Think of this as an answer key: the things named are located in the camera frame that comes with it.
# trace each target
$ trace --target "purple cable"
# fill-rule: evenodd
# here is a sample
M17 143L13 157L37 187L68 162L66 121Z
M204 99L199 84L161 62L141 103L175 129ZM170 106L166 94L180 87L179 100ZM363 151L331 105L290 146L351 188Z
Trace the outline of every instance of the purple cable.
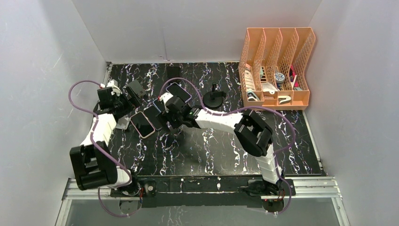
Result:
M124 171L129 175L129 181L126 182L126 183L124 183L124 184L122 184L122 185L119 185L119 186L117 186L117 187L121 187L121 186L128 185L128 184L130 184L130 182L132 181L132 175L130 174L129 170L126 169L126 167L125 167L124 165L122 165L121 163L119 163L114 157L112 157L110 154L108 154L102 147L100 147L100 146L94 141L93 134L94 134L94 130L96 129L97 124L98 124L98 114L96 114L96 113L93 112L93 111L90 111L90 110L81 108L81 107L77 106L77 105L72 101L71 93L72 93L73 88L75 88L75 86L77 86L78 84L83 83L83 82L91 82L91 83L94 83L94 84L96 84L96 85L98 85L98 86L101 85L100 83L98 83L98 82L96 82L96 81L92 81L92 80L82 80L82 81L79 81L79 82L73 84L73 85L71 86L71 88L69 89L69 93L68 93L69 102L70 102L71 105L72 105L73 107L75 107L76 109L81 110L81 111L84 111L84 112L87 112L87 113L90 113L90 114L92 114L92 115L96 118L96 121L95 121L94 126L93 126L93 130L90 132L90 141L91 141L91 143L92 143L102 154L104 154L107 158L109 158L112 162L114 162L117 166L119 166L122 170L124 170ZM137 210L133 211L132 213L126 214L126 215L114 214L114 213L112 213L111 211L109 211L109 210L105 207L103 201L101 200L100 188L98 188L98 192L97 192L97 193L98 193L98 200L100 201L100 204L101 204L101 206L103 207L103 209L104 209L107 213L109 213L110 215L112 215L112 216L114 216L114 217L125 218L125 217L128 217L128 216L130 216L130 215L136 213L136 212L139 210L139 209L137 209Z
M224 115L229 115L229 114L234 114L234 113L237 113L237 112L241 112L241 111L244 111L244 110L247 110L247 109L256 108L256 109L260 109L260 110L264 110L264 111L271 112L271 113L273 113L273 114L279 116L280 118L282 118L282 119L288 124L288 127L291 129L291 133L292 133L292 140L291 140L291 142L290 142L287 146L285 146L285 147L283 147L283 148L281 148L281 149L279 149L279 150L276 150L276 151L274 151L274 153L273 153L274 162L275 162L275 164L276 164L276 172L277 172L277 175L279 176L279 179L280 179L281 181L283 181L284 183L286 183L286 184L288 185L288 188L289 188L288 203L287 203L287 205L285 206L285 208L283 208L283 210L280 211L280 213L283 213L284 211L286 211L287 208L288 208L288 206L289 206L290 203L291 203L292 191L291 191L291 186L290 186L290 184L289 184L284 178L282 178L281 175L280 175L280 173L279 173L279 168L277 167L279 164L278 164L278 162L277 162L276 153L279 153L279 152L283 152L283 151L285 151L285 150L288 150L288 149L290 149L290 148L292 147L292 145L294 145L296 134L295 134L295 128L294 128L294 126L292 125L292 123L291 123L284 115L280 114L279 112L277 112L277 111L275 111L275 110L273 110L273 109L270 109L270 108L262 107L262 106L247 106L247 107L242 107L242 108L240 108L240 109L231 111L231 112L229 112L229 113L213 113L213 112L209 111L209 110L205 107L205 105L204 105L204 103L203 103L203 101L202 101L202 95L201 95L200 91L195 87L195 85L194 85L193 83L191 83L188 79L185 79L185 78L171 78L171 79L167 80L167 81L163 84L163 86L162 86L162 88L161 88L160 96L162 95L162 92L163 92L163 90L165 89L165 86L166 86L170 81L173 81L173 80L183 80L183 81L188 82L188 83L194 88L195 92L197 93L197 96L199 97L199 100L200 100L200 103L201 103L202 108L203 108L207 113L209 113L209 114L211 114L211 115L215 115L215 116L224 116Z

